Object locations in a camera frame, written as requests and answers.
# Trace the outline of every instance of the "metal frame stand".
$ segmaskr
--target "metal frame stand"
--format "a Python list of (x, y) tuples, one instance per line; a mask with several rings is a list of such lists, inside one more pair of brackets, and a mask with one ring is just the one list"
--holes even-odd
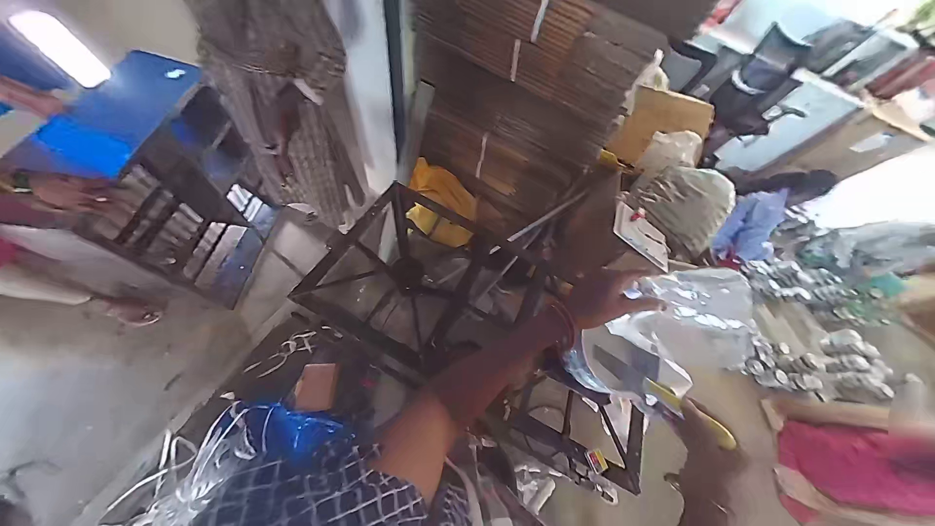
[[(511, 238), (507, 240), (499, 237), (483, 226), (479, 226), (457, 213), (444, 208), (435, 201), (414, 192), (406, 186), (400, 183), (393, 183), (347, 234), (336, 234), (335, 238), (328, 243), (330, 247), (328, 254), (326, 254), (318, 265), (316, 265), (302, 282), (295, 287), (289, 298), (302, 307), (320, 315), (346, 333), (351, 334), (359, 340), (370, 343), (376, 349), (382, 351), (383, 354), (396, 362), (398, 366), (406, 370), (398, 377), (429, 377), (433, 373), (447, 367), (454, 360), (452, 354), (447, 352), (445, 337), (454, 324), (465, 313), (471, 312), (480, 319), (492, 323), (501, 329), (509, 329), (513, 325), (523, 323), (536, 314), (542, 304), (542, 295), (547, 292), (549, 288), (547, 284), (553, 279), (553, 274), (550, 271), (548, 261), (542, 259), (542, 257), (533, 250), (536, 246), (545, 243), (551, 238), (554, 220), (560, 217), (561, 212), (571, 208), (569, 205), (577, 201), (579, 197), (580, 196), (572, 197), (569, 200), (572, 201), (571, 203), (566, 202), (556, 207), (556, 209), (533, 223), (531, 227), (524, 228), (521, 232), (517, 232), (516, 235), (511, 236)], [(454, 290), (427, 285), (426, 280), (423, 279), (424, 264), (411, 253), (408, 232), (413, 232), (413, 235), (424, 235), (422, 231), (406, 217), (406, 211), (415, 203), (426, 207), (439, 217), (474, 234), (467, 248), (469, 264), (454, 287)], [(394, 223), (396, 249), (398, 252), (397, 257), (391, 263), (384, 262), (376, 253), (361, 242), (362, 236), (364, 236), (374, 222), (384, 217), (383, 212), (387, 207), (391, 209), (390, 213)], [(322, 283), (328, 272), (338, 264), (341, 258), (352, 247), (361, 251), (367, 259), (376, 266), (376, 269)], [(517, 260), (522, 260), (535, 268), (531, 283), (526, 288), (519, 314), (516, 316), (515, 320), (509, 323), (476, 308), (472, 304), (471, 291), (475, 288), (474, 285), (481, 275), (482, 268), (487, 264), (490, 255), (496, 250), (504, 250), (511, 256), (510, 263), (499, 273), (499, 276), (502, 276)], [(364, 319), (352, 314), (335, 302), (325, 300), (320, 295), (316, 294), (316, 291), (322, 288), (366, 279), (377, 273), (385, 273), (389, 276), (395, 284), (395, 288), (385, 293)], [(485, 283), (483, 285), (489, 289), (493, 283)], [(398, 342), (370, 324), (373, 318), (385, 309), (392, 297), (396, 294), (408, 299), (413, 311), (413, 333), (418, 343), (415, 348)], [(447, 305), (441, 312), (438, 322), (427, 332), (424, 332), (425, 328), (420, 327), (419, 324), (420, 317), (417, 298), (421, 296), (447, 300)], [(629, 422), (628, 440), (626, 447), (624, 447), (620, 438), (613, 430), (613, 425), (604, 409), (604, 406), (611, 403), (608, 395), (595, 392), (579, 384), (562, 368), (561, 361), (557, 357), (546, 359), (543, 372), (544, 374), (539, 375), (523, 387), (520, 393), (518, 408), (513, 408), (507, 404), (497, 405), (494, 403), (491, 405), (484, 419), (491, 433), (494, 434), (498, 441), (509, 442), (540, 462), (554, 468), (556, 471), (568, 475), (574, 482), (591, 489), (596, 489), (597, 486), (593, 477), (589, 476), (593, 472), (591, 472), (591, 468), (589, 467), (588, 447), (570, 438), (571, 411), (574, 407), (574, 398), (576, 395), (587, 398), (599, 406), (601, 418), (611, 431), (611, 438), (617, 452), (624, 460), (624, 466), (608, 462), (610, 467), (598, 475), (602, 475), (620, 488), (626, 489), (634, 494), (639, 494), (643, 414), (636, 408), (633, 408)], [(529, 399), (532, 390), (538, 383), (545, 381), (547, 378), (557, 381), (569, 388), (568, 398), (563, 411), (563, 426), (561, 431), (554, 430), (529, 414)], [(417, 387), (417, 381), (411, 383), (413, 387)], [(512, 431), (519, 433), (524, 439), (516, 440), (516, 435)], [(548, 446), (554, 450), (554, 453), (549, 456), (542, 454), (541, 451), (533, 449), (529, 443), (529, 439)], [(560, 460), (557, 460), (559, 454), (565, 457), (567, 465), (563, 465)]]

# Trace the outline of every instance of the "ceiling light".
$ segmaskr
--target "ceiling light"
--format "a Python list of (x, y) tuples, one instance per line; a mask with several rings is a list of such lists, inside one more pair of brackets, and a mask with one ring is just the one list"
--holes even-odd
[(49, 13), (23, 11), (10, 24), (65, 73), (86, 88), (110, 78), (110, 70), (68, 28)]

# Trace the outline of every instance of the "yellow handle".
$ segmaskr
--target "yellow handle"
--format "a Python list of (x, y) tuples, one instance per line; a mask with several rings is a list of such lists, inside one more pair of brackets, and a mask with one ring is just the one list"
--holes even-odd
[[(645, 379), (646, 381), (646, 391), (657, 397), (662, 403), (669, 407), (682, 407), (682, 400), (679, 397), (675, 396), (675, 393), (670, 391), (667, 387), (660, 386), (653, 380), (649, 378)], [(724, 427), (724, 424), (718, 422), (710, 415), (701, 412), (701, 417), (704, 419), (705, 424), (714, 431), (715, 440), (717, 444), (727, 451), (733, 451), (737, 449), (737, 439), (734, 438), (734, 435)]]

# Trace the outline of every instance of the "yellow plastic bag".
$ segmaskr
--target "yellow plastic bag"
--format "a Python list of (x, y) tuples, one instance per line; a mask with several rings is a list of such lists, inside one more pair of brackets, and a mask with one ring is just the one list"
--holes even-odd
[[(461, 185), (453, 173), (442, 167), (429, 166), (424, 157), (419, 157), (415, 163), (410, 188), (466, 219), (475, 219), (477, 199)], [(406, 217), (432, 241), (448, 246), (461, 246), (467, 243), (472, 235), (468, 230), (418, 203), (406, 212)]]

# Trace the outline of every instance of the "black chair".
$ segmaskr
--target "black chair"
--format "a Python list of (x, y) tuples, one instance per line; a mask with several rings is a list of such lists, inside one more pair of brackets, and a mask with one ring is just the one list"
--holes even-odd
[(811, 44), (790, 37), (774, 22), (754, 52), (741, 63), (741, 80), (754, 89), (774, 90), (795, 73), (811, 50)]
[(695, 44), (683, 42), (674, 38), (669, 39), (669, 48), (672, 52), (667, 53), (666, 58), (663, 59), (662, 69), (669, 75), (670, 81), (677, 76), (675, 70), (684, 69), (684, 60), (698, 63), (698, 69), (695, 70), (692, 77), (686, 80), (684, 84), (681, 86), (670, 86), (670, 89), (674, 92), (690, 95), (701, 83), (701, 80), (704, 79), (717, 64), (717, 55), (710, 51), (703, 50)]
[(811, 48), (787, 35), (779, 24), (770, 27), (754, 52), (743, 58), (709, 100), (714, 106), (714, 124), (702, 152), (703, 167), (713, 167), (717, 163), (714, 152), (735, 137), (767, 135), (770, 125), (785, 115), (806, 116), (804, 111), (782, 105), (769, 118), (763, 113), (801, 85), (792, 74)]

